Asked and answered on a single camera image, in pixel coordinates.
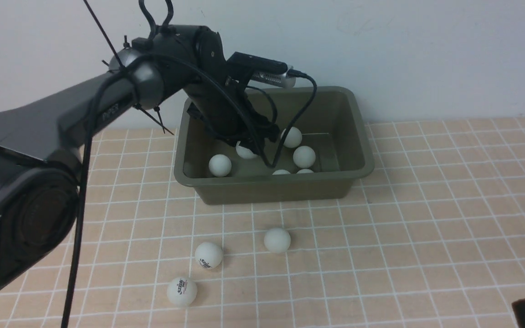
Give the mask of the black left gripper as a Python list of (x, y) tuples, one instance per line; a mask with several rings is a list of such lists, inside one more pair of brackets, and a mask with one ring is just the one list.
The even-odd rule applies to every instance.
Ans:
[(251, 137), (238, 112), (211, 83), (204, 81), (201, 77), (190, 77), (186, 82), (186, 93), (191, 100), (187, 108), (190, 118), (202, 122), (210, 136), (232, 147), (241, 141), (244, 147), (252, 153), (262, 159), (267, 159), (265, 140), (276, 143), (279, 127), (275, 122), (254, 110), (245, 92), (250, 79), (244, 77), (237, 80), (230, 77), (229, 85), (225, 85), (225, 81), (222, 81), (221, 86), (239, 106), (246, 118), (250, 119), (258, 138)]

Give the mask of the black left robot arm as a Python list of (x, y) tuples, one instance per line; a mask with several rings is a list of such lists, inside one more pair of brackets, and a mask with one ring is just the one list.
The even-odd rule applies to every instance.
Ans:
[(0, 290), (69, 234), (85, 167), (79, 150), (130, 108), (150, 110), (184, 91), (216, 138), (253, 152), (274, 143), (279, 128), (245, 93), (251, 59), (225, 60), (220, 35), (206, 26), (161, 26), (121, 50), (108, 72), (0, 112)]

